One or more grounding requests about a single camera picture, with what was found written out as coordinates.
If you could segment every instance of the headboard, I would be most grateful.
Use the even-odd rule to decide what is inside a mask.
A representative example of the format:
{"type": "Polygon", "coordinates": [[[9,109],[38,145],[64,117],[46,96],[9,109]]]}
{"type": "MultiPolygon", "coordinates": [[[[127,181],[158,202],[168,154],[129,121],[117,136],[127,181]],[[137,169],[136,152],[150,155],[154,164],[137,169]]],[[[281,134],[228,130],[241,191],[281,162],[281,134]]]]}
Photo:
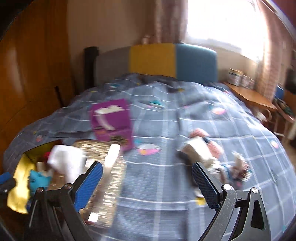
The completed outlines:
{"type": "Polygon", "coordinates": [[[84,50],[85,88],[99,86],[127,73],[164,75],[200,84],[218,81],[217,53],[188,44],[149,44],[99,54],[84,50]]]}

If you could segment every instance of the purple bag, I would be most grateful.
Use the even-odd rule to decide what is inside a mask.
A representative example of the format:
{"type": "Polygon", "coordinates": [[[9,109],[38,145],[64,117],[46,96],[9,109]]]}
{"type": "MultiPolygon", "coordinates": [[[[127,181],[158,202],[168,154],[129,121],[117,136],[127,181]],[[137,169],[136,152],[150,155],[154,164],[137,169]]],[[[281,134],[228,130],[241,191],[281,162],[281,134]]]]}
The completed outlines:
{"type": "Polygon", "coordinates": [[[92,105],[91,124],[98,141],[117,142],[123,151],[133,148],[129,106],[125,99],[92,105]]]}

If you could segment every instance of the bed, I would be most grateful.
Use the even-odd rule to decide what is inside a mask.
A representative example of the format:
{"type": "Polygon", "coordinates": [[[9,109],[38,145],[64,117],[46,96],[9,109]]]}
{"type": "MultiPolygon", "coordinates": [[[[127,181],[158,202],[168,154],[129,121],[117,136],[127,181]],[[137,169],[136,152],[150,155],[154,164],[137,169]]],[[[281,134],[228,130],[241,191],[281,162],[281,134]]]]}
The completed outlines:
{"type": "MultiPolygon", "coordinates": [[[[4,153],[6,171],[13,174],[21,154],[43,143],[95,139],[91,105],[125,98],[134,148],[124,154],[128,167],[113,226],[106,234],[92,230],[95,240],[198,240],[214,211],[196,203],[191,166],[177,154],[195,128],[206,130],[224,148],[222,163],[233,163],[233,151],[250,163],[253,176],[242,189],[260,190],[272,239],[282,236],[296,213],[294,167],[277,137],[227,86],[217,83],[216,52],[154,44],[98,55],[92,47],[86,50],[85,65],[90,88],[69,106],[25,127],[4,153]],[[149,105],[155,100],[162,109],[149,105]],[[215,108],[225,111],[217,114],[215,108]],[[137,149],[141,144],[155,144],[161,151],[143,156],[137,149]]],[[[223,240],[230,234],[228,229],[223,240]]]]}

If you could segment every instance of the blue gripper pad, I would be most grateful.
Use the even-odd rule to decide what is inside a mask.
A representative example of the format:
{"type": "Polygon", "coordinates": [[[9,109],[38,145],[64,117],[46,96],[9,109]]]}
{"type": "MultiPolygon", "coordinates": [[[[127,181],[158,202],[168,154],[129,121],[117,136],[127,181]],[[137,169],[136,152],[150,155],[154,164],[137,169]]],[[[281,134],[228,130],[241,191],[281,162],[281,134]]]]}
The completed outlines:
{"type": "Polygon", "coordinates": [[[103,166],[98,162],[75,193],[74,208],[77,212],[79,212],[80,209],[85,208],[102,175],[103,166]]]}
{"type": "Polygon", "coordinates": [[[5,183],[7,180],[9,180],[10,178],[12,178],[12,176],[10,175],[9,172],[5,172],[2,175],[0,175],[0,184],[5,183]]]}
{"type": "Polygon", "coordinates": [[[202,192],[208,206],[211,209],[218,211],[220,208],[219,192],[211,184],[209,176],[207,176],[196,163],[192,165],[192,176],[200,188],[200,191],[202,192]]]}

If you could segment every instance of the yellow headboard panel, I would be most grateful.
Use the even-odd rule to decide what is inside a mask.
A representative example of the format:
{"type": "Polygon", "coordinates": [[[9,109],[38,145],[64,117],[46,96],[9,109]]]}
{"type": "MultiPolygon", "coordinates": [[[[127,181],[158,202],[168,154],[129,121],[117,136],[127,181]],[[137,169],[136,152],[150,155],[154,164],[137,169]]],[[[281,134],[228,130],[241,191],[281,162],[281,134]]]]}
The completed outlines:
{"type": "Polygon", "coordinates": [[[176,77],[174,44],[135,45],[130,49],[129,72],[176,77]]]}

